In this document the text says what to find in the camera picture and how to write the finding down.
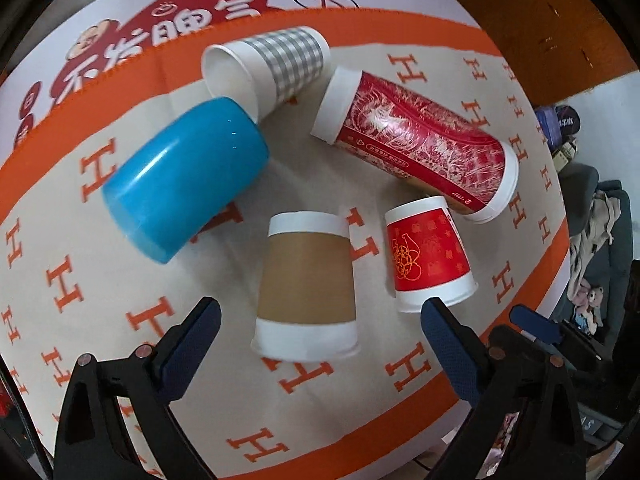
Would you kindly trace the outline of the small red paper cup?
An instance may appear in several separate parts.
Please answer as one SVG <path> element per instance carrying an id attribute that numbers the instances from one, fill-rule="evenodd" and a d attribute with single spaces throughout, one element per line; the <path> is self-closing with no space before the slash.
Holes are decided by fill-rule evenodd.
<path id="1" fill-rule="evenodd" d="M 442 196 L 397 206 L 385 222 L 400 312 L 418 313 L 430 298 L 450 307 L 475 294 L 468 255 Z"/>

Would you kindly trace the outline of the tall red paper cup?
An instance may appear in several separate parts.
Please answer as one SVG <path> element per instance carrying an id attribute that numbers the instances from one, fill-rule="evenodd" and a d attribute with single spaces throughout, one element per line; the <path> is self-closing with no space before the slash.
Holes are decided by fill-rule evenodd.
<path id="1" fill-rule="evenodd" d="M 363 70 L 337 67 L 311 134 L 441 195 L 471 222 L 494 220 L 518 186 L 513 148 L 452 110 Z"/>

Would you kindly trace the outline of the brown sleeve paper cup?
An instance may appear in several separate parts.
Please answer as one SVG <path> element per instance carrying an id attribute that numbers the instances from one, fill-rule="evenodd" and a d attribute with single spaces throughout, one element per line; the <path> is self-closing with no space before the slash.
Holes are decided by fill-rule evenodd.
<path id="1" fill-rule="evenodd" d="M 345 218 L 293 211 L 270 219 L 250 348 L 312 363 L 359 350 L 352 245 Z"/>

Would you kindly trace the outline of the blue plastic cup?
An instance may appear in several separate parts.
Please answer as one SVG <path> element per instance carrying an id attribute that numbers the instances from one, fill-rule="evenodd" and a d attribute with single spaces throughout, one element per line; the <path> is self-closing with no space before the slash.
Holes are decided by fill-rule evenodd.
<path id="1" fill-rule="evenodd" d="M 102 186 L 111 217 L 139 252 L 168 263 L 264 170 L 269 148 L 230 98 L 198 104 L 153 136 Z"/>

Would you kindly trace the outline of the grey checkered paper cup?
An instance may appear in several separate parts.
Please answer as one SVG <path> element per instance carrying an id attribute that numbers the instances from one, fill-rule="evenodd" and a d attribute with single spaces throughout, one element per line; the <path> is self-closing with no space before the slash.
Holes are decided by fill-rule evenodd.
<path id="1" fill-rule="evenodd" d="M 296 96 L 331 68 L 326 38 L 308 26 L 212 44 L 201 57 L 209 93 L 232 99 L 254 122 Z"/>

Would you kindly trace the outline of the wooden shelf cabinet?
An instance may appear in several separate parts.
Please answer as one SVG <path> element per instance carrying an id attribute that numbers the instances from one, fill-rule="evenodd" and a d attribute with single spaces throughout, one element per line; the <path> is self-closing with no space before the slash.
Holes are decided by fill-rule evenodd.
<path id="1" fill-rule="evenodd" d="M 638 70 L 590 0 L 457 0 L 488 33 L 529 101 L 548 105 Z"/>

